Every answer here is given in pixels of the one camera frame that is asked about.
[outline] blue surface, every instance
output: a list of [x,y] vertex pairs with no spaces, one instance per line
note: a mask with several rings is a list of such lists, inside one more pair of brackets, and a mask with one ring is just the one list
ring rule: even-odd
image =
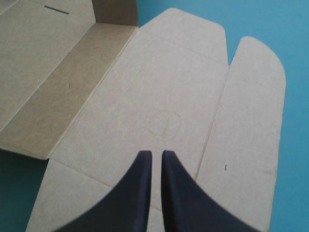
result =
[[309,1],[138,0],[140,26],[169,7],[221,24],[229,63],[243,36],[279,56],[287,87],[270,231],[309,231]]
[[0,232],[24,232],[48,161],[0,150]]

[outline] unfolded cardboard box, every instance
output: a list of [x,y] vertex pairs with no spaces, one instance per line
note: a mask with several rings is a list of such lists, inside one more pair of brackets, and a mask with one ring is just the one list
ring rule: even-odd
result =
[[49,158],[136,30],[134,0],[93,7],[20,0],[0,15],[1,148]]
[[132,36],[54,150],[27,231],[84,213],[140,150],[153,154],[148,231],[163,231],[164,149],[222,207],[268,231],[284,92],[283,66],[265,44],[242,38],[229,65],[223,27],[164,11]]

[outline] cardboard edge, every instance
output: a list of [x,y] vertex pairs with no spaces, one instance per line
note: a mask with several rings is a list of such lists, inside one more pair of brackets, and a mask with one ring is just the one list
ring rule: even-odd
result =
[[238,44],[237,49],[236,49],[236,52],[235,52],[235,55],[234,55],[234,57],[233,57],[233,59],[232,59],[231,65],[233,64],[234,58],[235,58],[237,52],[239,51],[240,45],[241,45],[244,41],[246,41],[246,40],[250,40],[250,41],[254,42],[255,44],[258,44],[258,46],[265,48],[265,49],[266,49],[266,52],[265,52],[264,56],[270,56],[270,55],[271,55],[271,56],[274,56],[274,57],[275,57],[276,61],[280,64],[281,69],[282,69],[282,72],[283,72],[283,74],[284,74],[284,79],[283,79],[283,81],[284,81],[284,86],[285,86],[285,88],[286,88],[286,72],[285,72],[284,66],[283,66],[283,64],[282,64],[282,62],[281,62],[281,60],[280,60],[280,58],[278,57],[278,55],[277,55],[268,45],[266,45],[265,43],[263,43],[262,41],[260,41],[259,39],[255,38],[255,37],[252,37],[252,36],[244,36],[244,37],[242,37],[242,38],[240,39],[239,44]]
[[57,143],[55,143],[53,149],[50,151],[50,153],[48,154],[48,156],[46,157],[46,159],[51,158],[51,156],[53,155],[53,153],[55,152],[55,150],[57,149],[57,147],[60,145],[60,143],[62,142],[62,140],[65,138],[65,136],[69,133],[72,125],[74,124],[74,122],[78,119],[78,117],[80,116],[82,110],[84,109],[84,107],[86,106],[86,104],[88,103],[88,101],[90,100],[90,98],[93,96],[93,94],[96,92],[97,88],[101,85],[102,81],[105,79],[106,75],[110,72],[110,70],[113,68],[115,62],[118,60],[118,58],[120,57],[120,55],[122,54],[122,52],[124,51],[124,49],[126,48],[126,46],[128,45],[128,43],[131,41],[132,37],[136,34],[138,30],[138,27],[136,26],[136,28],[134,29],[133,33],[131,34],[131,36],[129,37],[129,39],[127,40],[127,42],[125,43],[125,45],[123,46],[123,48],[120,50],[120,52],[118,53],[118,55],[116,56],[116,58],[113,60],[113,62],[111,63],[111,65],[108,67],[108,70],[104,73],[104,75],[102,76],[101,80],[97,83],[97,85],[94,87],[94,89],[91,91],[91,93],[89,94],[89,96],[87,97],[86,101],[84,102],[84,104],[82,105],[81,109],[79,110],[79,112],[74,116],[74,118],[72,119],[71,123],[69,124],[69,126],[67,127],[66,131],[61,135],[61,137],[59,138],[59,140],[57,141]]
[[36,155],[36,154],[34,154],[30,151],[24,150],[22,148],[19,148],[19,147],[10,145],[10,144],[6,144],[2,141],[0,141],[0,148],[5,150],[5,151],[14,152],[14,153],[17,153],[17,154],[20,154],[20,155],[28,156],[28,157],[31,157],[31,158],[36,158],[36,159],[39,159],[39,160],[47,160],[48,159],[48,158],[45,159],[42,156]]
[[[152,18],[149,22],[147,22],[147,23],[144,24],[144,25],[147,25],[148,23],[152,22],[152,21],[155,20],[156,18],[158,18],[158,17],[160,17],[160,16],[166,14],[167,12],[172,12],[172,11],[174,11],[174,12],[182,12],[182,13],[184,13],[184,14],[190,14],[190,15],[192,15],[192,16],[194,16],[194,17],[197,17],[197,18],[199,18],[199,19],[201,19],[201,20],[206,20],[206,21],[208,21],[208,22],[210,22],[210,23],[212,23],[212,24],[218,26],[218,28],[219,28],[220,31],[221,31],[220,33],[222,33],[222,36],[225,38],[225,44],[224,44],[224,46],[225,46],[225,53],[226,53],[225,61],[216,60],[216,59],[214,59],[214,58],[212,58],[212,57],[209,57],[209,58],[211,58],[211,59],[213,59],[213,60],[215,60],[215,61],[217,61],[217,62],[219,62],[219,63],[227,64],[227,65],[228,65],[228,53],[227,53],[226,31],[225,31],[225,28],[224,28],[221,24],[219,24],[219,23],[217,23],[217,22],[214,22],[214,21],[211,21],[211,20],[209,20],[209,19],[200,17],[200,16],[195,15],[195,14],[192,14],[192,13],[190,13],[190,12],[183,11],[183,10],[178,9],[178,8],[176,8],[176,7],[169,7],[169,8],[167,8],[166,10],[162,11],[160,14],[156,15],[154,18]],[[147,33],[152,34],[148,29],[144,29],[144,28],[143,28],[144,25],[142,25],[142,26],[139,27],[139,28],[143,29],[143,30],[144,30],[145,32],[147,32]]]

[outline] cardboard flap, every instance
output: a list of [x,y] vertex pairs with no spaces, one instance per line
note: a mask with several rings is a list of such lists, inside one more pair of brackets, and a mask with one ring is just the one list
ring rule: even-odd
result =
[[137,0],[92,0],[97,23],[138,25]]
[[230,66],[197,182],[221,206],[268,231],[285,94],[278,57],[241,39]]
[[169,8],[140,29],[227,64],[225,30],[220,24]]
[[[204,19],[193,17],[192,20],[194,25],[194,20]],[[170,27],[174,25],[170,20],[165,23]],[[165,36],[164,32],[154,35],[138,29],[50,157],[114,186],[138,151],[151,150],[151,204],[155,208],[161,207],[160,171],[164,149],[175,150],[188,172],[197,175],[228,70],[226,63],[193,51],[191,44],[179,45]],[[180,39],[188,36],[179,35]],[[195,40],[207,44],[203,35],[197,34]],[[57,180],[53,178],[46,176],[42,182],[59,192],[67,192],[66,187],[57,187]],[[44,205],[46,210],[41,208],[39,212],[35,208],[33,215],[55,218],[59,208],[49,210],[50,195],[48,191],[39,193],[36,204]],[[67,197],[59,198],[59,204],[66,202]],[[158,219],[158,214],[160,212],[152,215]],[[42,217],[31,217],[28,227],[45,230],[46,225],[39,224],[39,220]],[[49,223],[59,225],[60,220]]]
[[47,159],[134,26],[94,24],[0,133],[0,145]]

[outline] black mark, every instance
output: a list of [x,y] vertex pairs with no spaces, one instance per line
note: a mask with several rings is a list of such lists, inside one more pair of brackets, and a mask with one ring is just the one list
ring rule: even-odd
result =
[[44,6],[44,7],[45,7],[45,8],[48,8],[48,9],[51,9],[51,10],[54,10],[54,11],[58,11],[58,12],[60,12],[60,13],[64,13],[64,14],[66,14],[66,15],[69,14],[69,12],[61,11],[61,10],[58,10],[58,9],[53,8],[53,7],[50,7],[50,6]]

